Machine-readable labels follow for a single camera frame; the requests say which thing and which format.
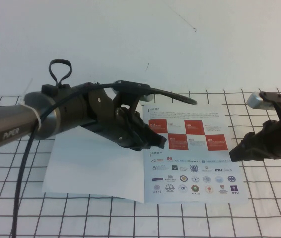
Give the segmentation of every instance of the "black cable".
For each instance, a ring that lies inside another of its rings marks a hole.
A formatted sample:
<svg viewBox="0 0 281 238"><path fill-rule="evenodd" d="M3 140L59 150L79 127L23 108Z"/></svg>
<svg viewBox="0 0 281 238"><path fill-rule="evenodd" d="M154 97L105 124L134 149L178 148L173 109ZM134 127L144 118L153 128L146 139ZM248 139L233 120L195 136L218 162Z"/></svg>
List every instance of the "black cable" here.
<svg viewBox="0 0 281 238"><path fill-rule="evenodd" d="M70 95L66 96L65 98L61 99L60 101L56 102L55 104L53 104L52 106L50 106L47 110L45 110L42 115L40 116L40 120L41 123L44 122L44 120L47 118L47 116L57 107L61 106L62 104L64 104L65 102L67 102L68 100L71 100L77 96L82 95L83 93L87 93L93 90L98 90L98 89L104 89L104 88L111 88L113 87L113 83L109 83L109 84L102 84L102 85L89 85L89 87L84 88L83 90L79 90L79 91L75 91L74 93L71 93ZM12 238L16 238L17 236L17 222L18 222L18 210L19 210L19 197L20 197L20 191L21 191L21 185L22 185L22 177L23 177L23 173L25 171L25 167L26 167L26 162L28 159L28 155L30 152L30 148L32 145L32 142L35 138L36 132L38 130L38 122L36 122L30 138L28 140L25 152L23 154L22 160L21 160L21 164L20 164L20 169L19 169L19 173L18 173L18 178L17 178L17 184L16 184L16 191L15 191L15 198L14 198L14 205L13 205L13 217L12 217L12 228L11 228L11 236Z"/></svg>

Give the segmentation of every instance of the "logo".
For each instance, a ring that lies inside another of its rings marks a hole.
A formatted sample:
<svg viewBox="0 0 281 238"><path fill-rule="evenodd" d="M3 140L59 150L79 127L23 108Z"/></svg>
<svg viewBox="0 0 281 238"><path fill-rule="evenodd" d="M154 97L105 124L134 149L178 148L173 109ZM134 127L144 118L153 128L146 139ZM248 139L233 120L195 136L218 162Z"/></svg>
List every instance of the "logo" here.
<svg viewBox="0 0 281 238"><path fill-rule="evenodd" d="M221 176L215 177L215 181L218 183L223 183L223 178Z"/></svg>
<svg viewBox="0 0 281 238"><path fill-rule="evenodd" d="M199 182L199 177L197 177L197 176L192 176L192 177L191 177L191 181L192 181L192 182Z"/></svg>
<svg viewBox="0 0 281 238"><path fill-rule="evenodd" d="M168 175L168 179L165 179L166 182L175 182L176 180L173 179L173 175Z"/></svg>
<svg viewBox="0 0 281 238"><path fill-rule="evenodd" d="M164 159L153 159L151 162L153 163L153 162L162 162L162 161L164 161Z"/></svg>
<svg viewBox="0 0 281 238"><path fill-rule="evenodd" d="M164 181L164 178L152 178L152 181Z"/></svg>
<svg viewBox="0 0 281 238"><path fill-rule="evenodd" d="M190 169L192 172L198 172L198 165L190 165Z"/></svg>
<svg viewBox="0 0 281 238"><path fill-rule="evenodd" d="M168 169L168 167L164 165L156 165L152 167L152 170L166 170L166 169Z"/></svg>
<svg viewBox="0 0 281 238"><path fill-rule="evenodd" d="M206 186L206 187L205 187L205 191L206 191L206 193L211 194L211 193L213 193L213 187L211 187L211 186Z"/></svg>
<svg viewBox="0 0 281 238"><path fill-rule="evenodd" d="M199 192L199 187L197 185L191 186L192 192Z"/></svg>
<svg viewBox="0 0 281 238"><path fill-rule="evenodd" d="M239 194L238 186L230 186L232 194Z"/></svg>
<svg viewBox="0 0 281 238"><path fill-rule="evenodd" d="M18 135L19 134L19 128L16 128L14 130L11 130L9 132L5 132L3 135L3 140L9 139L12 136Z"/></svg>
<svg viewBox="0 0 281 238"><path fill-rule="evenodd" d="M179 191L181 192L181 193L186 193L187 191L188 191L188 188L185 186L185 185L180 185L179 187L178 187L178 189L179 189Z"/></svg>
<svg viewBox="0 0 281 238"><path fill-rule="evenodd" d="M232 169L215 169L216 172L225 172L225 171L232 171Z"/></svg>
<svg viewBox="0 0 281 238"><path fill-rule="evenodd" d="M181 175L181 176L180 176L180 181L181 181L181 182L187 182L187 181L188 181L188 177L185 176L185 175Z"/></svg>
<svg viewBox="0 0 281 238"><path fill-rule="evenodd" d="M174 160L175 162L194 162L194 163L199 163L200 161L198 160Z"/></svg>
<svg viewBox="0 0 281 238"><path fill-rule="evenodd" d="M175 190L174 186L171 184L168 184L165 189L167 192L173 192Z"/></svg>
<svg viewBox="0 0 281 238"><path fill-rule="evenodd" d="M204 166L204 168L201 171L203 171L203 172L211 172L212 169L210 169L208 166Z"/></svg>
<svg viewBox="0 0 281 238"><path fill-rule="evenodd" d="M220 185L220 189L221 189L219 191L220 194L226 195L228 193L228 191L224 189L224 185Z"/></svg>
<svg viewBox="0 0 281 238"><path fill-rule="evenodd" d="M229 182L235 182L236 181L235 176L232 176L232 175L230 175L228 177L228 180L229 180Z"/></svg>
<svg viewBox="0 0 281 238"><path fill-rule="evenodd" d="M211 182L211 178L210 178L209 176L204 176L204 177L202 178L202 180L203 180L203 182L205 182L205 183Z"/></svg>

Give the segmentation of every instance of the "white table surface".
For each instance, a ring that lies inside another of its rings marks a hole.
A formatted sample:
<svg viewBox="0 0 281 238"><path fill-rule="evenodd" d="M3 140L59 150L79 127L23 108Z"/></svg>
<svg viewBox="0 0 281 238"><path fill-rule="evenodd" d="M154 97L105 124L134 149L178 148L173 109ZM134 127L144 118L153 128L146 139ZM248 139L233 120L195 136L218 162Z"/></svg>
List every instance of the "white table surface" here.
<svg viewBox="0 0 281 238"><path fill-rule="evenodd" d="M237 143L247 132L261 130L264 121L277 118L273 111L247 107L250 92L239 89L181 93L202 105L221 103L231 138ZM14 105L17 100L18 97L0 97L0 106ZM157 95L155 101L177 103ZM0 148L0 238L10 234L15 185L26 143L23 138ZM29 155L21 193L19 238L281 237L281 159L239 162L249 192L246 205L140 204L97 195L42 193L53 143L53 139L35 141Z"/></svg>

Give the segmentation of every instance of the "purple logo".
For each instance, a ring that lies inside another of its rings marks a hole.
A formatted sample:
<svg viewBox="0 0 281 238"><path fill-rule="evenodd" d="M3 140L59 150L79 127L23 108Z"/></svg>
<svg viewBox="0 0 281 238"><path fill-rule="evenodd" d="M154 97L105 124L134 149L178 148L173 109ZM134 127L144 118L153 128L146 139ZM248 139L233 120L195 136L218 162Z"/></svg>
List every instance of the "purple logo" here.
<svg viewBox="0 0 281 238"><path fill-rule="evenodd" d="M164 181L164 178L152 178L153 181Z"/></svg>
<svg viewBox="0 0 281 238"><path fill-rule="evenodd" d="M232 194L239 194L238 186L230 186Z"/></svg>

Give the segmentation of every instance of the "robotic hand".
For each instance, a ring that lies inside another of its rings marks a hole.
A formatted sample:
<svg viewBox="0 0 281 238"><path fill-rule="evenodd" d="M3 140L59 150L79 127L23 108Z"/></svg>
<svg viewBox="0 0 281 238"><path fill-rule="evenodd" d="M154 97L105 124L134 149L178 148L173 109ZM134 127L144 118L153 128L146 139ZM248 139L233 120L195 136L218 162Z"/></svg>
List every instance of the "robotic hand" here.
<svg viewBox="0 0 281 238"><path fill-rule="evenodd" d="M281 94L252 93L247 104L255 109L275 110L279 121L268 120L263 129L255 134L247 133L241 143L230 151L232 161L281 158Z"/></svg>

